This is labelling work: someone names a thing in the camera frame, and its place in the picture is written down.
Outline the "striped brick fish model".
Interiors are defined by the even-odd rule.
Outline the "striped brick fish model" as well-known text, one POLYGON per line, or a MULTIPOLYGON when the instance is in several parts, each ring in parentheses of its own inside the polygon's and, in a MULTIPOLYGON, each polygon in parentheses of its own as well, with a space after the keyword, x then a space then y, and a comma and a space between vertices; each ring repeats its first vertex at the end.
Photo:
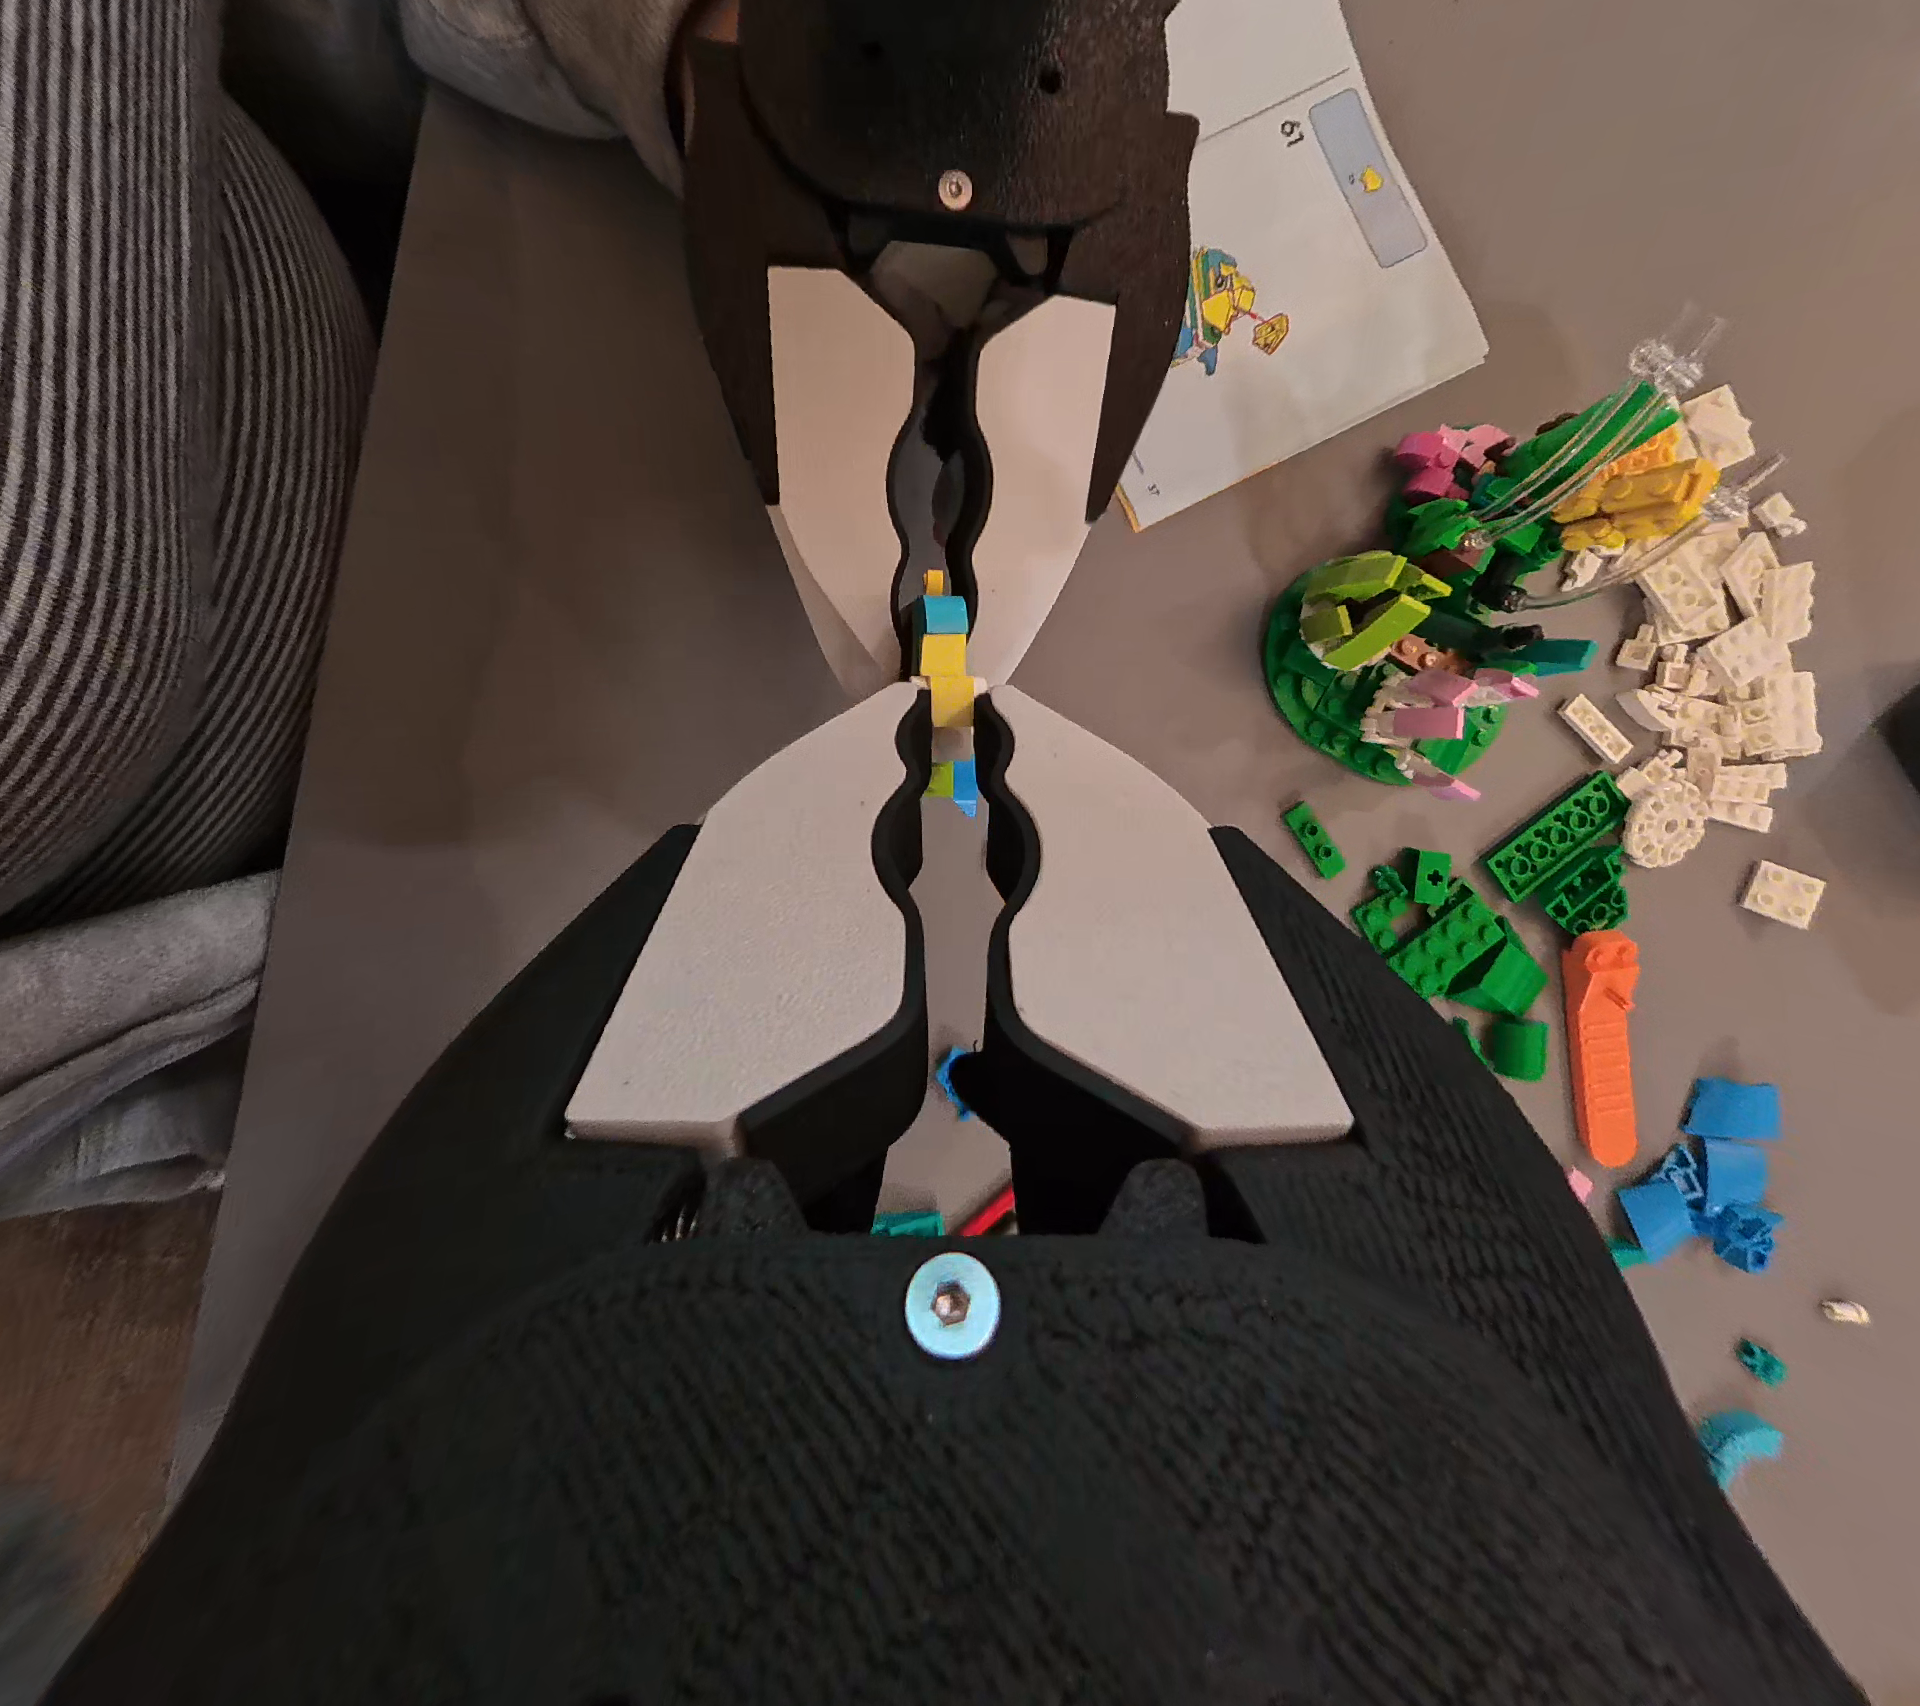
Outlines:
MULTIPOLYGON (((928 686, 919 675, 919 638, 926 634, 968 634, 968 663, 972 663, 972 611, 964 596, 946 589, 946 574, 942 567, 926 570, 926 589, 909 610, 905 634, 905 666, 909 680, 919 686, 928 697, 928 686)), ((987 680, 974 671, 976 700, 987 692, 987 680)), ((974 725, 972 729, 936 729, 930 725, 930 778, 926 786, 930 802, 949 802, 964 817, 976 819, 980 815, 980 776, 974 763, 974 725)))

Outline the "brick flower model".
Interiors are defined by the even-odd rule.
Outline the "brick flower model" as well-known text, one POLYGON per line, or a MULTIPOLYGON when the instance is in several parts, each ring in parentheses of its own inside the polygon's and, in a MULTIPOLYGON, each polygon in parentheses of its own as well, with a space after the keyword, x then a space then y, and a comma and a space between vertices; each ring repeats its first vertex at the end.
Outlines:
POLYGON ((1529 618, 1529 589, 1563 556, 1551 496, 1599 415, 1529 438, 1430 427, 1393 448, 1378 542, 1303 570, 1266 619, 1271 701, 1308 749, 1382 786, 1480 799, 1471 770, 1506 718, 1598 660, 1595 638, 1529 618))

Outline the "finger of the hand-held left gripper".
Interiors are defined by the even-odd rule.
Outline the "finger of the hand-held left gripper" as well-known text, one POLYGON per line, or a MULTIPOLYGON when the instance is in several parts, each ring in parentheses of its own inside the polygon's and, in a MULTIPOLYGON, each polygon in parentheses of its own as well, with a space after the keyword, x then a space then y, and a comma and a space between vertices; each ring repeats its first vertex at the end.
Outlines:
POLYGON ((972 671, 1008 684, 1083 549, 1116 313, 1074 297, 991 294, 974 319, 957 559, 972 671))
POLYGON ((894 589, 905 540, 893 461, 917 398, 917 348, 857 279, 772 267, 779 498, 772 523, 803 615, 845 692, 901 678, 894 589))

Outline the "cluster of blue bricks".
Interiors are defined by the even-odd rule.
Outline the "cluster of blue bricks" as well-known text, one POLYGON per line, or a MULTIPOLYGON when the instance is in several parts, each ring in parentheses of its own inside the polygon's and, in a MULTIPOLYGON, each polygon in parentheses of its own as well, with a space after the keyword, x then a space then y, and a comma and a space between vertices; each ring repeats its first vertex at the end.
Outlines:
POLYGON ((1692 1083, 1678 1140, 1619 1190, 1622 1266, 1655 1265, 1704 1243, 1724 1265, 1758 1275, 1779 1254, 1783 1214, 1770 1206, 1770 1147, 1783 1135, 1783 1098, 1766 1080, 1704 1076, 1692 1083))

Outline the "white round lattice brick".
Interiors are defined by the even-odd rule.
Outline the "white round lattice brick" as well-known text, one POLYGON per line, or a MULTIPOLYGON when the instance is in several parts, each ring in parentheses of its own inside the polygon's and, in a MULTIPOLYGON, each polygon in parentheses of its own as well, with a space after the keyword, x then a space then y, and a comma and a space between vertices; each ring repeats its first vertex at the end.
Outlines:
POLYGON ((1622 854, 1641 870, 1669 870, 1691 855, 1711 822, 1711 806, 1692 782, 1643 786, 1622 822, 1622 854))

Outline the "pile of white bricks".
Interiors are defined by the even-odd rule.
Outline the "pile of white bricks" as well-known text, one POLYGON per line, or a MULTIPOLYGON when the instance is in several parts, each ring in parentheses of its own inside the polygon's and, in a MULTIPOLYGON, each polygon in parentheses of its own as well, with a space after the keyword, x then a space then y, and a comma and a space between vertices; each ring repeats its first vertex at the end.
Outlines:
MULTIPOLYGON (((1643 604, 1613 655, 1624 684, 1563 697, 1558 718, 1630 802, 1685 778, 1711 806, 1707 832, 1772 832, 1790 769, 1822 751, 1816 678, 1794 660, 1813 630, 1816 567, 1781 551, 1805 529, 1772 488, 1744 526, 1615 584, 1643 604)), ((1624 889, 1630 872, 1650 870, 1624 859, 1624 889)))

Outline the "turquoise arch brick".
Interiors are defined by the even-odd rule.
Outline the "turquoise arch brick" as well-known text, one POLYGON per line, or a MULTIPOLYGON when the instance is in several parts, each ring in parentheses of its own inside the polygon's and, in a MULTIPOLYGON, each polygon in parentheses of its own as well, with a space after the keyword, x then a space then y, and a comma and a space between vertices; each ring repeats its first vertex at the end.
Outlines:
POLYGON ((1728 1493, 1752 1465, 1781 1458, 1785 1445, 1783 1432, 1748 1408, 1704 1416, 1695 1441, 1721 1493, 1728 1493))

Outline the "person's grey sweatshirt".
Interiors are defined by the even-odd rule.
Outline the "person's grey sweatshirt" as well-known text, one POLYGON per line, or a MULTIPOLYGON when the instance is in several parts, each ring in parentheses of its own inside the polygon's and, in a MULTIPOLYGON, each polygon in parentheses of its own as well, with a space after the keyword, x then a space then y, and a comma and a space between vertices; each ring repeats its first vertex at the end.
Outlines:
POLYGON ((222 1188, 277 872, 3 941, 3 1217, 222 1188))

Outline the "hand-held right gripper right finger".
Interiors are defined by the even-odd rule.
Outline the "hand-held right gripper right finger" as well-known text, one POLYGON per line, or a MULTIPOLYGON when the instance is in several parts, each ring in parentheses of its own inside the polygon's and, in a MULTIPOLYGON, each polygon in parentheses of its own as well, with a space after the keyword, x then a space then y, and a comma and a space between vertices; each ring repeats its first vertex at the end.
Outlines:
POLYGON ((1201 811, 1015 686, 980 701, 980 759, 1015 1054, 1174 1149, 1347 1138, 1352 1109, 1201 811))

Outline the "orange brick separator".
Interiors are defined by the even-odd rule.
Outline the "orange brick separator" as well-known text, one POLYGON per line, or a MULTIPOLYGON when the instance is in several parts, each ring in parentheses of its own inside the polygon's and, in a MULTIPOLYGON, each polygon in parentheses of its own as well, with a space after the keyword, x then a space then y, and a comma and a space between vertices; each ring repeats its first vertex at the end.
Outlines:
POLYGON ((1619 926, 1592 930, 1563 955, 1567 1054, 1577 1138, 1603 1169, 1639 1155, 1630 1017, 1641 948, 1619 926))

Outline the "grey desk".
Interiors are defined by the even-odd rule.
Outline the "grey desk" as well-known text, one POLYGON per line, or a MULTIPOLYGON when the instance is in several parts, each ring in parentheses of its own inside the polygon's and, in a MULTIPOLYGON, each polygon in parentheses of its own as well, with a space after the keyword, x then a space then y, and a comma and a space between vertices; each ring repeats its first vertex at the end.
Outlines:
MULTIPOLYGON (((1643 1144, 1698 1070, 1783 1092, 1761 1279, 1632 1275, 1676 1391, 1785 1432, 1740 1511, 1869 1692, 1917 1663, 1917 806, 1873 729, 1917 684, 1917 0, 1344 0, 1489 357, 1233 494, 1090 537, 1017 684, 1262 839, 1342 915, 1406 844, 1467 859, 1592 759, 1519 715, 1480 803, 1381 796, 1275 722, 1259 618, 1368 540, 1408 427, 1533 427, 1691 301, 1811 529, 1824 751, 1772 834, 1632 881, 1643 1144), (1308 799, 1359 870, 1320 887, 1308 799), (1758 859, 1811 930, 1740 909, 1758 859), (1822 1299, 1872 1325, 1831 1325, 1822 1299)), ((186 1478, 345 1172, 422 1066, 653 836, 838 706, 688 338, 675 205, 625 149, 426 113, 300 817, 182 1409, 186 1478)))

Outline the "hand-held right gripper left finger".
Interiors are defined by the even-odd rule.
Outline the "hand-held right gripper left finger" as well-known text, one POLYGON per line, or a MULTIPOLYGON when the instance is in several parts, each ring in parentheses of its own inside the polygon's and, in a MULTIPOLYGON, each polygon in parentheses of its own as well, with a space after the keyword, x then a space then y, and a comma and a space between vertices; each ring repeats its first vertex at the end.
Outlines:
POLYGON ((568 1133, 882 1159, 926 1101, 921 793, 915 684, 736 782, 599 1033, 568 1133))

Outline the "brick instruction booklet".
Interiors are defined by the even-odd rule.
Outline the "brick instruction booklet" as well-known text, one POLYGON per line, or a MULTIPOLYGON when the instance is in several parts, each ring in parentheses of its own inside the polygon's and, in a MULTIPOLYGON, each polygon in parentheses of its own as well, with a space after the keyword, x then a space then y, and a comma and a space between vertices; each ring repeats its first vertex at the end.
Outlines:
POLYGON ((1200 139, 1187 313, 1120 486, 1139 529, 1486 357, 1342 0, 1182 0, 1167 56, 1200 139))

